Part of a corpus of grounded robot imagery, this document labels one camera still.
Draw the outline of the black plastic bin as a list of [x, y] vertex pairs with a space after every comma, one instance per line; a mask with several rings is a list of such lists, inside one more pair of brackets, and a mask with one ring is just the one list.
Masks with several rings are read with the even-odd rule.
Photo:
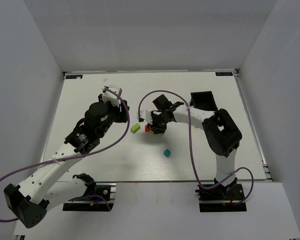
[[191, 92], [190, 95], [191, 107], [211, 112], [218, 110], [212, 91]]

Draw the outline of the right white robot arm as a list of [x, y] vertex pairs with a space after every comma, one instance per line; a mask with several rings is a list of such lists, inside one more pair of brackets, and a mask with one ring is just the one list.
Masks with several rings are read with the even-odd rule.
[[237, 184], [235, 158], [242, 133], [227, 110], [218, 108], [211, 91], [192, 92], [189, 104], [172, 103], [164, 94], [153, 100], [156, 110], [140, 113], [154, 134], [163, 134], [171, 122], [185, 123], [204, 131], [216, 157], [215, 188], [204, 191], [213, 197], [227, 198]]

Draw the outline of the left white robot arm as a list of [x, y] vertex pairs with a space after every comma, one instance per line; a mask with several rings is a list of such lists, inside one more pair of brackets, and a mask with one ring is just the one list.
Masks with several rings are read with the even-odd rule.
[[54, 207], [69, 200], [94, 198], [96, 182], [86, 173], [75, 174], [63, 187], [55, 183], [99, 144], [113, 123], [127, 123], [129, 108], [121, 90], [105, 88], [89, 106], [64, 143], [31, 176], [3, 190], [8, 208], [27, 228], [36, 226]]

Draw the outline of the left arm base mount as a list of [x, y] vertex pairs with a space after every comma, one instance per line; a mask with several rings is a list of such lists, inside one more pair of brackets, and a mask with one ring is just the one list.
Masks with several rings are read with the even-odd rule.
[[63, 204], [64, 212], [110, 212], [116, 197], [115, 183], [97, 183], [94, 189], [83, 197]]

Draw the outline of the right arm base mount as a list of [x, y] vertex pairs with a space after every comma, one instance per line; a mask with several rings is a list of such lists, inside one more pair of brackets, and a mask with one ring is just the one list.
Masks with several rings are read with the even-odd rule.
[[197, 186], [199, 210], [201, 213], [246, 212], [244, 190], [241, 184], [236, 184], [226, 195], [219, 187], [205, 190]]

